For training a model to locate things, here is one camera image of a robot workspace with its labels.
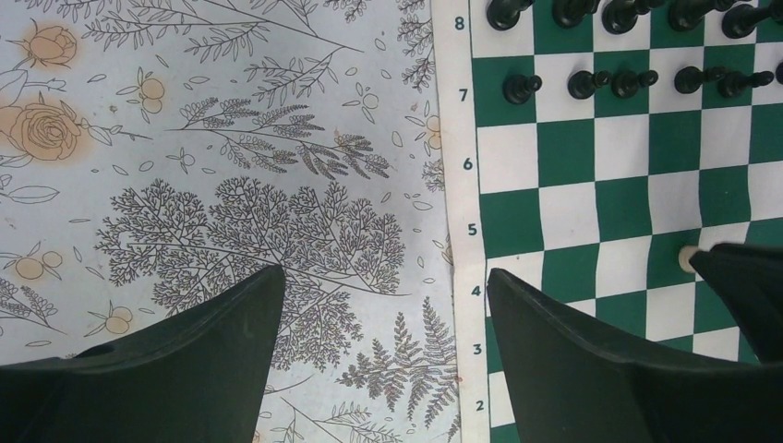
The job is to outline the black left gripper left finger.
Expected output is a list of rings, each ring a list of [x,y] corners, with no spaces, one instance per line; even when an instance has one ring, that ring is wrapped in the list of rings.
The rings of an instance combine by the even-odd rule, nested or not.
[[[283,311],[269,266],[209,301],[72,358],[1,369],[5,442],[248,442]]]

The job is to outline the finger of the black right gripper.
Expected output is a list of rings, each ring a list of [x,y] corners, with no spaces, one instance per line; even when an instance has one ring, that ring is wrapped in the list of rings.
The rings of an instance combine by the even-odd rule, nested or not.
[[[689,258],[762,363],[782,361],[782,248],[721,243]]]

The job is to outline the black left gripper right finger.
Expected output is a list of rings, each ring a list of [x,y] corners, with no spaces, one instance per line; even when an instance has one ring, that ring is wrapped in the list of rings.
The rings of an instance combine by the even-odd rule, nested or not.
[[[552,299],[505,269],[487,296],[523,442],[778,442],[782,366],[687,353]]]

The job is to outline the white pawn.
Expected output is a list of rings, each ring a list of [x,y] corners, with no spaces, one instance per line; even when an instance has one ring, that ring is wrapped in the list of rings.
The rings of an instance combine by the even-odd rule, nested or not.
[[[690,260],[693,256],[700,251],[700,248],[695,245],[685,245],[678,253],[678,263],[681,269],[689,274],[695,274],[696,270],[691,264]]]

